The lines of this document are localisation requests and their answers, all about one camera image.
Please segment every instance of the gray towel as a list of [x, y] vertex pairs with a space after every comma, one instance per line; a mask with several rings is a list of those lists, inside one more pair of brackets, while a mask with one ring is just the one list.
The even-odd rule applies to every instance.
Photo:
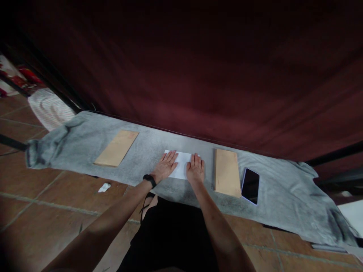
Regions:
[[[94, 165], [121, 129], [138, 131], [139, 135], [119, 167]], [[317, 173], [303, 162], [274, 159], [86, 111], [29, 144], [26, 153], [29, 168], [70, 170], [133, 186], [153, 170], [165, 149], [197, 152], [205, 160], [205, 186], [223, 213], [278, 227], [319, 244], [357, 245], [337, 206], [314, 184]], [[213, 191], [216, 148], [237, 153], [240, 176], [246, 167], [260, 174], [257, 206], [243, 198]], [[186, 180], [168, 178], [154, 193], [170, 201], [198, 207]]]

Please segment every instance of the wooden board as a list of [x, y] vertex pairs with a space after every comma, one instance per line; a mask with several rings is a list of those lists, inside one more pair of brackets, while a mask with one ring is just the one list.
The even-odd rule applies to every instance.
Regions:
[[135, 131], [120, 130], [101, 155], [95, 160], [94, 164], [118, 167], [138, 134], [139, 133]]
[[216, 150], [215, 191], [226, 195], [241, 197], [237, 154], [222, 149]]

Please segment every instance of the white paper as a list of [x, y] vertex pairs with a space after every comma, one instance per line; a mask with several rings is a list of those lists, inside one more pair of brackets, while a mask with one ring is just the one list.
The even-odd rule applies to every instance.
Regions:
[[108, 189], [108, 188], [110, 188], [110, 187], [111, 187], [111, 184], [109, 184], [109, 183], [104, 183], [104, 184], [102, 185], [102, 187], [98, 190], [98, 192], [99, 192], [99, 193], [105, 192], [105, 191], [107, 191], [107, 189]]
[[186, 178], [186, 164], [190, 162], [191, 154], [178, 152], [179, 154], [175, 162], [178, 163], [177, 167], [169, 176], [170, 178], [179, 178], [179, 179], [187, 179]]

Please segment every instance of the hand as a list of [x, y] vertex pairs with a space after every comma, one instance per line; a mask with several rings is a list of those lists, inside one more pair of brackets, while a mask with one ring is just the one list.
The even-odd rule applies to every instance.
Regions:
[[177, 156], [178, 153], [176, 153], [176, 151], [170, 151], [168, 154], [164, 153], [159, 163], [155, 166], [154, 171], [150, 174], [154, 178], [156, 184], [163, 179], [166, 179], [174, 171], [175, 167], [178, 165], [178, 163], [175, 162]]
[[186, 164], [186, 177], [189, 183], [204, 181], [204, 161], [198, 154], [192, 154], [190, 162]]

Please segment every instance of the striped cloth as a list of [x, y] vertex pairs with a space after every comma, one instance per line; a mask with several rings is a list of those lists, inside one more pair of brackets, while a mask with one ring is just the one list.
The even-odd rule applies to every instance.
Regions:
[[75, 116], [73, 110], [49, 88], [37, 90], [28, 98], [28, 102], [35, 116], [49, 131]]

